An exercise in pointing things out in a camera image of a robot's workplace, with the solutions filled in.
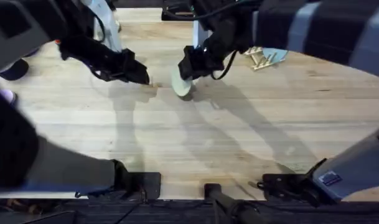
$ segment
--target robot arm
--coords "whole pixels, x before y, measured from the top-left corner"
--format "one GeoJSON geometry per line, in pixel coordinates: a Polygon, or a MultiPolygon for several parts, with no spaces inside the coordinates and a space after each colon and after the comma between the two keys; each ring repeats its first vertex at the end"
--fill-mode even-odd
{"type": "Polygon", "coordinates": [[[82,61],[102,80],[149,84],[146,67],[134,52],[121,48],[117,30],[104,0],[0,1],[0,70],[59,40],[62,59],[82,61]],[[94,21],[101,40],[93,39],[94,21]]]}
{"type": "MultiPolygon", "coordinates": [[[[227,55],[252,46],[292,50],[379,76],[379,1],[242,2],[199,20],[213,34],[199,46],[185,47],[179,64],[184,82],[223,70],[227,55]]],[[[234,3],[196,0],[192,9],[201,16],[234,3]]],[[[266,196],[313,206],[337,203],[377,186],[379,132],[321,161],[307,174],[265,174],[257,185],[266,196]]]]}
{"type": "MultiPolygon", "coordinates": [[[[0,1],[0,70],[53,40],[59,40],[63,59],[82,61],[105,81],[149,83],[146,67],[135,61],[133,52],[121,48],[104,0],[0,1]],[[92,38],[94,20],[95,30],[102,31],[101,40],[92,38]]],[[[0,192],[78,192],[79,196],[146,189],[147,198],[155,199],[160,178],[160,173],[131,173],[119,161],[91,158],[49,142],[0,96],[0,192]]]]}

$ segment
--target black clamp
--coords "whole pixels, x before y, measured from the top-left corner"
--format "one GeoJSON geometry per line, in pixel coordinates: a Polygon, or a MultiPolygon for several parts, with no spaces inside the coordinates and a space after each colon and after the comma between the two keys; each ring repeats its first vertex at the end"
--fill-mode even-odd
{"type": "Polygon", "coordinates": [[[271,197],[284,201],[299,200],[308,202],[314,207],[336,204],[312,181],[314,171],[325,161],[326,159],[323,159],[318,162],[306,174],[264,174],[263,181],[253,187],[264,191],[266,200],[271,197]]]}
{"type": "Polygon", "coordinates": [[[78,35],[61,39],[59,51],[63,60],[72,57],[83,62],[94,76],[106,82],[149,84],[146,67],[135,60],[135,53],[129,49],[114,52],[97,40],[78,35]]]}

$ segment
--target wood grain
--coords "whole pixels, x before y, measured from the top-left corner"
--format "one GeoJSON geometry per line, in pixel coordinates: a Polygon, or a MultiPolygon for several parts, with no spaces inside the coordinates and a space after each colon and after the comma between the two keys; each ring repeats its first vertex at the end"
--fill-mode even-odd
{"type": "MultiPolygon", "coordinates": [[[[18,92],[22,112],[52,141],[160,172],[162,198],[202,198],[203,184],[218,182],[232,197],[262,199],[248,181],[306,172],[379,127],[379,78],[295,53],[257,72],[239,55],[223,80],[201,79],[190,101],[179,99],[170,71],[192,24],[161,22],[160,13],[118,9],[121,39],[151,86],[97,80],[80,62],[63,62],[53,43],[27,60],[26,77],[0,85],[18,92]]],[[[379,188],[348,200],[379,200],[379,188]]]]}

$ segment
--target white object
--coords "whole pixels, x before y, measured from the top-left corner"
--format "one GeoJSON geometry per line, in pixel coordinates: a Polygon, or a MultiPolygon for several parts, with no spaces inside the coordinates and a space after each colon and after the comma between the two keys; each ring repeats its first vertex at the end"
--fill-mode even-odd
{"type": "Polygon", "coordinates": [[[171,72],[171,85],[172,89],[178,96],[186,96],[189,94],[192,80],[183,80],[179,73],[178,67],[171,72]]]}
{"type": "Polygon", "coordinates": [[[82,3],[88,6],[103,23],[105,28],[104,34],[98,19],[94,18],[94,32],[98,38],[101,39],[102,35],[105,35],[103,44],[114,52],[121,52],[123,48],[118,34],[119,27],[116,25],[116,19],[113,16],[112,10],[110,9],[108,3],[106,3],[105,0],[82,0],[82,3]]]}

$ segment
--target black metal bracket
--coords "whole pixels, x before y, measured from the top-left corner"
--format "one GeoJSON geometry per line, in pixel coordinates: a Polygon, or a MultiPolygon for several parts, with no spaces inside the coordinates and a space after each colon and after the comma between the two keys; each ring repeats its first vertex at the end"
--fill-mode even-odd
{"type": "Polygon", "coordinates": [[[109,189],[82,194],[76,192],[75,197],[87,195],[89,197],[106,196],[113,192],[124,192],[120,200],[139,199],[146,203],[148,200],[156,200],[160,197],[161,174],[159,172],[128,172],[124,164],[112,160],[115,164],[115,184],[109,189]]]}
{"type": "MultiPolygon", "coordinates": [[[[193,17],[192,11],[189,9],[189,5],[183,0],[163,0],[163,9],[177,16],[193,17]]],[[[173,18],[166,13],[162,12],[162,21],[181,21],[180,19],[173,18]]]]}
{"type": "Polygon", "coordinates": [[[264,174],[263,181],[258,182],[256,187],[264,191],[266,200],[299,200],[314,207],[335,204],[335,201],[312,181],[314,171],[325,161],[326,159],[323,159],[318,162],[306,174],[264,174]]]}

